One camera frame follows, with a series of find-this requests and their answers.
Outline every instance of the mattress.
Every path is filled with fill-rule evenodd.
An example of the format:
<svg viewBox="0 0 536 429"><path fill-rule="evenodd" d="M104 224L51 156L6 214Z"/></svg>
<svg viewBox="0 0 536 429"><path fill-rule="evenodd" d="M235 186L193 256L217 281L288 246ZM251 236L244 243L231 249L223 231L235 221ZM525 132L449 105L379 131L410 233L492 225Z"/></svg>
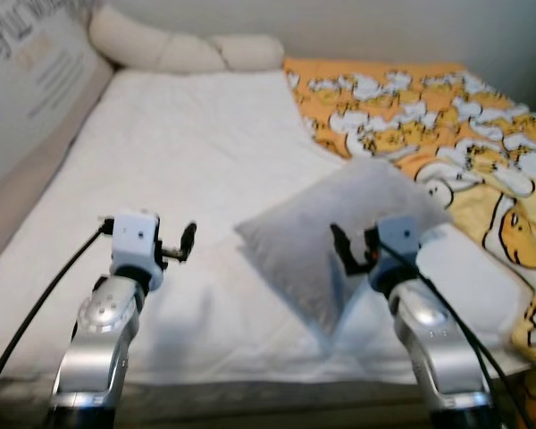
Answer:
<svg viewBox="0 0 536 429"><path fill-rule="evenodd" d="M412 383L382 296L363 284L337 334L323 341L250 264L234 232L344 163L312 143L279 71L121 71L0 256L0 353L98 216L147 209L161 216L165 245L177 244L190 221L198 230L189 261L171 265L161 289L147 298L130 347L130 385ZM525 368L507 333L523 311L526 288L451 225L431 231L425 243L422 270L507 372ZM51 379L80 302L107 273L110 250L110 240L101 239L68 272L5 377ZM489 294L472 299L481 288Z"/></svg>

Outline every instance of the gray pillow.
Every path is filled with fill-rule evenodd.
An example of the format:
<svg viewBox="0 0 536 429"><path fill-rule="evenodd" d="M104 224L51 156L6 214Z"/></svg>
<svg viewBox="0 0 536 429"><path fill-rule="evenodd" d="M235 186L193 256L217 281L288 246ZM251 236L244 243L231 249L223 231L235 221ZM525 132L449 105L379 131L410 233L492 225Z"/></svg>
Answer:
<svg viewBox="0 0 536 429"><path fill-rule="evenodd" d="M345 231L354 256L364 262L363 230L392 215L412 215L420 233L450 221L425 189L397 168L358 158L236 231L273 287L309 324L332 335L363 275L345 275L330 224Z"/></svg>

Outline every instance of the white wall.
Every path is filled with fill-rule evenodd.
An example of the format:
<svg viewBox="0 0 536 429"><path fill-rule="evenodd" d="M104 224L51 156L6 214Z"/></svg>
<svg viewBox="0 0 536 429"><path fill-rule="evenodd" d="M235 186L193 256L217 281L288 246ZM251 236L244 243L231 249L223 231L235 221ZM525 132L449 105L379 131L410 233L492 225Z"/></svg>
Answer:
<svg viewBox="0 0 536 429"><path fill-rule="evenodd" d="M268 32L289 55L455 61L536 110L536 0L110 0L158 27Z"/></svg>

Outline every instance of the cartoon print blanket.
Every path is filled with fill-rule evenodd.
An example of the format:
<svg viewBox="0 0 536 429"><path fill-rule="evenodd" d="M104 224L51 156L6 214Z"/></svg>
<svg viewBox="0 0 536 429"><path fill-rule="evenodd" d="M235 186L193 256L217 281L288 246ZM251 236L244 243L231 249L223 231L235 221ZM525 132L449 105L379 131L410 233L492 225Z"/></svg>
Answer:
<svg viewBox="0 0 536 429"><path fill-rule="evenodd" d="M512 342L536 362L536 114L459 64L287 59L314 141L380 156L534 292Z"/></svg>

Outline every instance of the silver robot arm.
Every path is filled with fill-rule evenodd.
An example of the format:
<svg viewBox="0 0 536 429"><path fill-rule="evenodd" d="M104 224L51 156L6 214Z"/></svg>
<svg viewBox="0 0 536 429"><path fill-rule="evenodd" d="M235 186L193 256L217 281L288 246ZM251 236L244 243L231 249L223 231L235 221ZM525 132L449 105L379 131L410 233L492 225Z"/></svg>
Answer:
<svg viewBox="0 0 536 429"><path fill-rule="evenodd" d="M368 273L393 314L394 329L413 365L437 428L500 428L481 364L454 317L418 278L417 228L411 217L380 220L365 232L365 264L350 253L349 239L332 225L336 251L347 273ZM382 245L394 249L401 264Z"/></svg>
<svg viewBox="0 0 536 429"><path fill-rule="evenodd" d="M147 294L163 282L165 258L187 260L197 226L190 224L180 248L163 248L159 218L123 212L113 222L109 277L102 276L78 312L70 347L54 382L48 428L111 428Z"/></svg>

